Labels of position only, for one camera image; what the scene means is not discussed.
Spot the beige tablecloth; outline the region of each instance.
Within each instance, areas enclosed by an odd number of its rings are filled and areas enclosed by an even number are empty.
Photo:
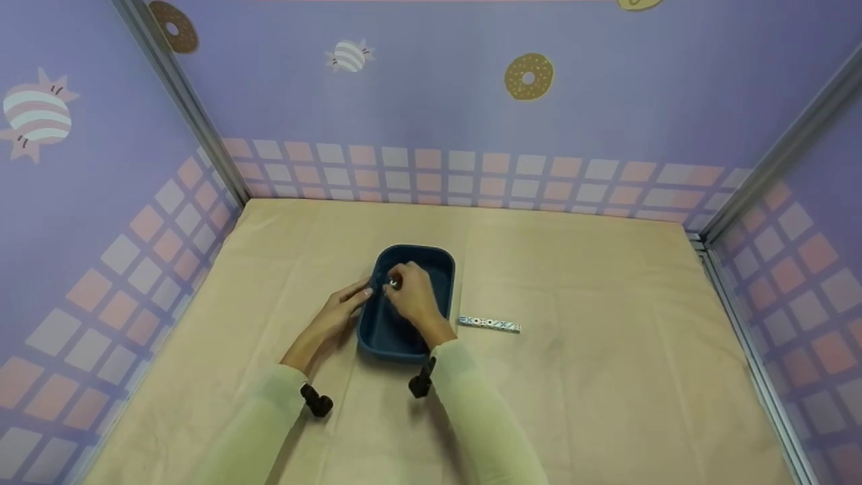
[[[460,327],[459,337],[507,398],[551,483],[792,483],[727,317],[678,225],[260,199],[84,482],[177,482],[262,366],[281,357],[331,292],[369,274],[396,243],[452,254],[453,317],[522,325],[520,335]],[[334,410],[297,424],[269,483],[462,483],[445,413],[433,396],[414,400],[407,389],[415,372],[357,354],[352,337],[314,379]]]

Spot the grid pattern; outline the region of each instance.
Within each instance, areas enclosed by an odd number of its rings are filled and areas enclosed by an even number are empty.
[[[0,482],[70,483],[201,285],[239,207],[198,149],[0,367]]]
[[[252,195],[567,211],[700,230],[747,168],[222,139]]]
[[[824,485],[862,483],[862,286],[776,184],[718,252],[766,370]]]

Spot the dark blue plastic container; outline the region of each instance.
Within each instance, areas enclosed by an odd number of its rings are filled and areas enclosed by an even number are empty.
[[[385,249],[374,263],[369,283],[374,288],[374,294],[362,307],[356,334],[359,347],[368,354],[387,361],[423,364],[428,360],[430,351],[422,335],[409,321],[398,315],[383,294],[384,285],[389,284],[389,270],[398,263],[410,261],[428,271],[437,308],[443,317],[449,319],[455,286],[455,260],[440,248],[398,244]]]

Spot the hand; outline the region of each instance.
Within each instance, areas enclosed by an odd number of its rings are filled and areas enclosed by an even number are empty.
[[[372,296],[368,278],[329,295],[308,327],[284,354],[281,363],[308,375],[321,348],[328,347],[349,331],[350,316]]]
[[[390,270],[389,276],[400,280],[401,284],[397,290],[391,285],[384,285],[386,298],[395,306],[398,314],[416,327],[429,348],[457,338],[452,326],[437,308],[428,272],[411,261],[396,265]]]

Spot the striped candy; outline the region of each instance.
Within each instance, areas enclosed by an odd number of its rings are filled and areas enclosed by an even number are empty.
[[[12,141],[15,158],[28,155],[39,161],[39,146],[64,140],[72,129],[66,102],[78,95],[66,89],[66,78],[50,81],[39,69],[39,84],[13,87],[3,100],[3,114],[11,129],[0,132],[0,139]]]
[[[365,46],[365,41],[359,44],[352,41],[341,41],[335,44],[334,53],[326,53],[329,57],[327,66],[333,71],[344,69],[349,72],[361,71],[367,60],[373,60],[374,49]]]

